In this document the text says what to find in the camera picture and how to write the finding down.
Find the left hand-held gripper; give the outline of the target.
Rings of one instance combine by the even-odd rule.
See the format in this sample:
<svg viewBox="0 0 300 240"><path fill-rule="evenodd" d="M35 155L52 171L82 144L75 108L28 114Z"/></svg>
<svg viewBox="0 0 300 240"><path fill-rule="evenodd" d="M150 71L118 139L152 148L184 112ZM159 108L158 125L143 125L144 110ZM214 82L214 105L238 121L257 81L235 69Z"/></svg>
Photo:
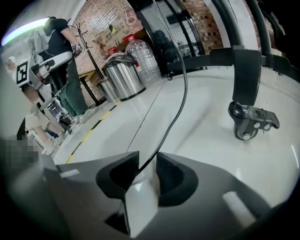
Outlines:
<svg viewBox="0 0 300 240"><path fill-rule="evenodd" d="M53 72L54 70L66 70L68 63L73 59L72 52L64 52L44 62L35 64L33 60L23 60L16 66L15 82L21 91L32 87L37 91L38 108L43 111L53 102L50 84L45 79L38 77L38 72Z"/></svg>

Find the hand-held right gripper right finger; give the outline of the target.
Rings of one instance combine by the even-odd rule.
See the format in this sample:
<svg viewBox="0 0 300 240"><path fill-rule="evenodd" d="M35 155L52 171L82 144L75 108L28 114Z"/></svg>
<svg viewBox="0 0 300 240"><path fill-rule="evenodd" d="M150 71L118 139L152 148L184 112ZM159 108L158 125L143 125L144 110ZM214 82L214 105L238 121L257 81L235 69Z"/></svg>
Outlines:
<svg viewBox="0 0 300 240"><path fill-rule="evenodd" d="M223 240L242 231L224 195L234 192L254 218L270 205L252 188L214 165L158 153L158 211L142 240Z"/></svg>

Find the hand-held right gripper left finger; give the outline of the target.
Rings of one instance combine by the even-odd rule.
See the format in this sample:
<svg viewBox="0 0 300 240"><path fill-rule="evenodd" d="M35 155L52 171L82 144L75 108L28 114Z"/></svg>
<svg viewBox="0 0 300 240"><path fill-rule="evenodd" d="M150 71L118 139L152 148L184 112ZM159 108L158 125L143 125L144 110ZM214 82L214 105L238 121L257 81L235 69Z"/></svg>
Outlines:
<svg viewBox="0 0 300 240"><path fill-rule="evenodd" d="M23 212L53 240L129 240L138 168L137 151L63 165L38 156L23 171Z"/></svg>

